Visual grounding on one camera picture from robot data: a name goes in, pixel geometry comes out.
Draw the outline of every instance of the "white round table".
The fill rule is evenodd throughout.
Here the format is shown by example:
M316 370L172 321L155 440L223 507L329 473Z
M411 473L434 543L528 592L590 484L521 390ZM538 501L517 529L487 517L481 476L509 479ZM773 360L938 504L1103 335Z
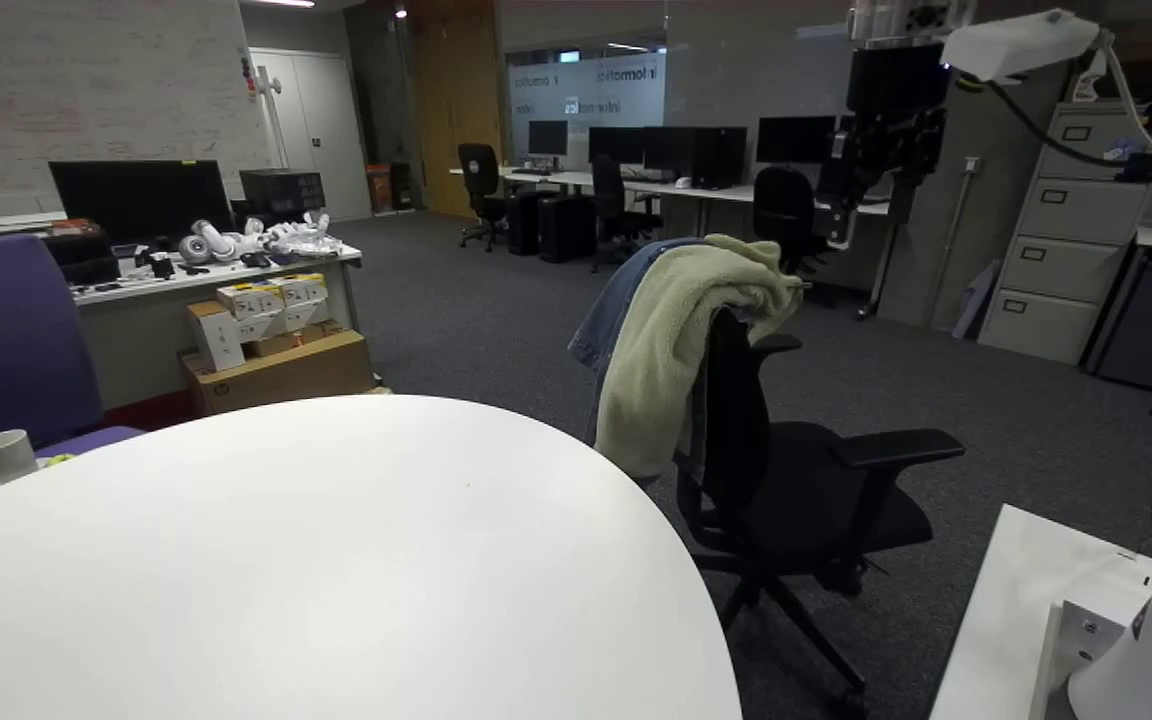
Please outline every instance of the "white round table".
M0 488L0 720L737 720L712 602L573 435L464 400L210 415Z

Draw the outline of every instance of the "office chair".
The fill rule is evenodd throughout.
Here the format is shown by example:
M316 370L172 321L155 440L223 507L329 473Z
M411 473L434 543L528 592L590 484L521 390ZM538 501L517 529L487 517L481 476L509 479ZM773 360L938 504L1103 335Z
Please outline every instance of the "office chair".
M57 260L33 238L0 240L0 428L27 428L45 457L136 435L96 420L96 373Z
M794 346L747 346L731 312L717 312L691 394L691 440L681 452L681 513L694 565L731 572L722 630L767 598L813 648L863 694L863 675L826 646L780 575L814 575L861 598L863 557L933 541L927 517L895 488L912 464L961 457L938 428L834 435L821 424L767 424L759 363Z
M594 211L594 248L590 248L590 270L600 270L605 255L633 254L633 240L643 240L659 229L659 217L649 211L629 211L625 209L625 175L612 156L590 161L590 211Z
M498 197L498 168L490 145L459 145L459 172L473 211L482 221L459 238L459 248L482 240L487 254L504 240L509 203Z
M763 168L750 181L750 238L780 245L780 270L798 271L826 245L813 231L813 183L794 168Z

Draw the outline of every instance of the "cup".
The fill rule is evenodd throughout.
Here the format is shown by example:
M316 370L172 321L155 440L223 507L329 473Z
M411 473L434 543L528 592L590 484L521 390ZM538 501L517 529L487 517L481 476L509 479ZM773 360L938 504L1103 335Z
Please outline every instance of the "cup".
M36 473L36 457L22 428L0 433L0 484Z

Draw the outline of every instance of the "black office chair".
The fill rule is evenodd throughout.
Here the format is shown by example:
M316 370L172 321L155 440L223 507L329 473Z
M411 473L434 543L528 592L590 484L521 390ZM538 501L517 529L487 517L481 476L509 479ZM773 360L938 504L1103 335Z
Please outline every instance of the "black office chair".
M824 255L824 238L813 231L813 183L794 168L763 168L750 181L750 238L780 245L780 270L798 271L806 260Z
M614 254L633 255L633 245L659 229L659 217L625 209L625 175L612 156L590 161L590 211L594 211L590 270L600 270L600 260Z
M691 394L691 447L681 452L681 513L694 565L741 575L722 630L759 598L826 656L861 698L861 674L826 646L780 575L814 575L861 598L863 557L933 541L927 517L895 488L912 464L961 457L938 428L834 435L821 424L767 424L759 363L790 346L750 349L731 312L717 312Z
M504 240L509 199L498 189L498 168L490 145L459 145L459 172L473 211L482 221L459 238L459 248L482 240L487 254Z

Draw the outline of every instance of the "cabinet drawer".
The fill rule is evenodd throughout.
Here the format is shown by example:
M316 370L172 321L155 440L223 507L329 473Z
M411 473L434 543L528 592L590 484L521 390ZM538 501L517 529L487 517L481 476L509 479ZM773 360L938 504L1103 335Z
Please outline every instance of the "cabinet drawer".
M1002 289L1099 303L1126 248L1015 238Z
M1106 149L1139 149L1139 138L1125 113L1055 113L1048 138L1086 156L1103 156ZM1114 168L1084 166L1043 145L1036 175L1112 181Z
M996 292L979 346L1009 349L1023 356L1043 356L1055 363L1077 363L1096 324L1096 303Z
M1139 209L1139 183L1036 181L1023 197L1015 238L1126 248Z

